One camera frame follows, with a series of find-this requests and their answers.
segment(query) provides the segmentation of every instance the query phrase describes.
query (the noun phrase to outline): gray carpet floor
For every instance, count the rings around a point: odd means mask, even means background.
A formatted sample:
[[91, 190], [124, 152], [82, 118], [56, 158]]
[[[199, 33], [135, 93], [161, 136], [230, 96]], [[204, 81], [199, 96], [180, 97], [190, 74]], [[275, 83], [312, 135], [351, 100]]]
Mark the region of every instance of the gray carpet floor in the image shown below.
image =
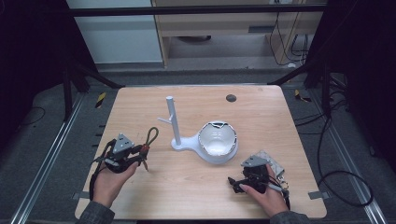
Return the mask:
[[[217, 69], [190, 71], [139, 71], [133, 73], [103, 73], [105, 77], [128, 85], [192, 85], [192, 84], [231, 84], [259, 83], [273, 81], [286, 75], [288, 68], [258, 69]], [[314, 102], [306, 102], [295, 98], [298, 89], [303, 97], [314, 98], [319, 88], [307, 91], [301, 87], [299, 78], [283, 87], [290, 112], [295, 123], [309, 119], [320, 113]], [[80, 192], [89, 172], [89, 164], [97, 150], [103, 125], [106, 124], [117, 90], [112, 90], [96, 80], [88, 78], [91, 89], [83, 94], [83, 102], [76, 121], [67, 135], [56, 162], [47, 181], [35, 202], [28, 222], [30, 223], [70, 223], [77, 219], [74, 216], [77, 202], [74, 193]], [[98, 95], [106, 92], [106, 98], [100, 108], [95, 108]], [[74, 98], [81, 93], [74, 90]], [[343, 95], [334, 95], [332, 104], [344, 99]], [[39, 93], [34, 107], [26, 117], [24, 124], [15, 133], [7, 146], [7, 154], [0, 159], [0, 221], [8, 223], [21, 203], [33, 182], [42, 161], [46, 158], [56, 134], [59, 132], [64, 118], [63, 88], [61, 85]], [[318, 141], [324, 125], [323, 119], [297, 128], [316, 180], [318, 174]], [[362, 137], [359, 126], [353, 116], [346, 111], [344, 105], [332, 112], [332, 125], [342, 136], [352, 160], [361, 171], [362, 177], [373, 188], [375, 201], [378, 203], [388, 223], [396, 223], [396, 176], [387, 162], [380, 157], [372, 157], [369, 147]], [[335, 144], [327, 131], [320, 148], [320, 161], [323, 173], [333, 170], [344, 170], [345, 165], [340, 159]], [[327, 181], [337, 193], [350, 201], [359, 203], [351, 180], [346, 175], [332, 176]], [[325, 186], [320, 190], [328, 191]], [[332, 193], [325, 200], [328, 214], [314, 223], [372, 223], [364, 208], [354, 207], [342, 202]], [[133, 223], [132, 221], [115, 221]], [[160, 221], [153, 223], [262, 223], [262, 221]]]

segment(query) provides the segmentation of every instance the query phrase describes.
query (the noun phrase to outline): sleeve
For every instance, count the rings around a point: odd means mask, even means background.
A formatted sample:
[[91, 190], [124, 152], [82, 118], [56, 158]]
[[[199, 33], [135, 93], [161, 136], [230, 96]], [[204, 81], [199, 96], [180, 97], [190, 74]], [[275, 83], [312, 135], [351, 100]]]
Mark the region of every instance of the sleeve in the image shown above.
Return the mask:
[[311, 223], [309, 218], [304, 214], [298, 214], [295, 212], [287, 211], [281, 212], [270, 219], [271, 224], [305, 224]]
[[109, 208], [96, 202], [90, 202], [76, 223], [107, 224], [113, 221], [114, 215], [115, 213]]

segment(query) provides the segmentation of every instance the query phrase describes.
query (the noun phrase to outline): floor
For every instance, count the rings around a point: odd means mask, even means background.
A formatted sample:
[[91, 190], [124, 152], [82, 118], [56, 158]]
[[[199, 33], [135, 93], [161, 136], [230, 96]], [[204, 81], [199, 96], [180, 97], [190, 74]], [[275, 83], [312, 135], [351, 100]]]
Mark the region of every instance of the floor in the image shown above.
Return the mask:
[[[302, 47], [297, 41], [295, 49]], [[128, 86], [140, 85], [196, 85], [196, 84], [265, 84], [286, 75], [294, 66], [299, 66], [301, 57], [295, 56], [291, 64], [278, 65], [263, 35], [212, 36], [208, 41], [199, 37], [174, 38], [165, 68], [136, 69], [132, 72], [104, 72], [103, 76]], [[97, 149], [117, 90], [111, 90], [89, 78], [91, 89], [86, 94], [76, 93], [73, 98], [79, 113], [66, 138], [56, 136], [64, 128], [63, 89], [55, 86], [35, 98], [35, 107], [24, 124], [10, 141], [9, 153], [0, 159], [0, 222], [8, 223], [18, 209], [24, 209], [27, 223], [72, 223], [76, 221], [76, 196], [80, 193], [89, 172], [89, 163]], [[304, 74], [282, 86], [290, 112], [296, 124], [317, 117], [320, 111], [320, 87], [306, 90], [302, 82]], [[295, 90], [302, 98], [296, 97]], [[106, 99], [101, 108], [95, 108], [97, 97], [103, 91]], [[320, 150], [324, 173], [348, 170], [362, 176], [374, 191], [374, 201], [366, 207], [351, 206], [334, 196], [325, 200], [328, 215], [317, 223], [396, 223], [395, 174], [383, 158], [373, 157], [361, 135], [353, 116], [343, 105], [342, 94], [333, 95], [332, 125], [326, 129], [321, 146], [318, 145], [324, 119], [319, 118], [307, 125], [297, 127], [305, 153], [317, 180]], [[53, 152], [53, 143], [59, 151]], [[48, 165], [44, 180], [32, 192], [32, 183], [37, 183], [36, 174]], [[329, 177], [327, 182], [335, 192], [354, 203], [368, 200], [368, 189], [348, 175]], [[31, 199], [32, 207], [21, 207], [23, 199]], [[115, 221], [133, 223], [132, 221]], [[218, 223], [239, 223], [217, 221]], [[193, 221], [156, 220], [153, 223], [196, 223]]]

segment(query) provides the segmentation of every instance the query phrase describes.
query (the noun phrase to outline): light wood tabletop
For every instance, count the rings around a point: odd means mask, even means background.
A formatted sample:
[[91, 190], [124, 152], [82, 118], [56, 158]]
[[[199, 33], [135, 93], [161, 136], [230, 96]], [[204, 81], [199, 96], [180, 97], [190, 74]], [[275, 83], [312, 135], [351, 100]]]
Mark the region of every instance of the light wood tabletop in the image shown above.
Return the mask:
[[[226, 96], [233, 94], [230, 103]], [[224, 164], [215, 165], [193, 151], [175, 151], [166, 97], [173, 96], [180, 135], [197, 134], [211, 120], [224, 120], [236, 131], [239, 147]], [[141, 165], [123, 186], [111, 209], [118, 219], [256, 219], [267, 218], [245, 193], [234, 193], [227, 177], [242, 179], [242, 161], [265, 150], [285, 168], [291, 210], [312, 218], [326, 216], [282, 90], [278, 86], [161, 86], [120, 89], [96, 156], [123, 133], [140, 145], [151, 127], [160, 131], [148, 154], [148, 172]], [[89, 190], [94, 164], [84, 191]], [[88, 204], [80, 199], [76, 217]]]

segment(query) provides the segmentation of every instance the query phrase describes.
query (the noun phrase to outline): white bowl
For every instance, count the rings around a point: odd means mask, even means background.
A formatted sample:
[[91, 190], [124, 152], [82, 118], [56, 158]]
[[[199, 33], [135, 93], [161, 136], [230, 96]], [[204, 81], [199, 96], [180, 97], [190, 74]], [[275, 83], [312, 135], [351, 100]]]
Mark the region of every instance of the white bowl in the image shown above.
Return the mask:
[[198, 139], [203, 152], [215, 160], [229, 160], [237, 150], [235, 130], [221, 120], [208, 122], [199, 132]]

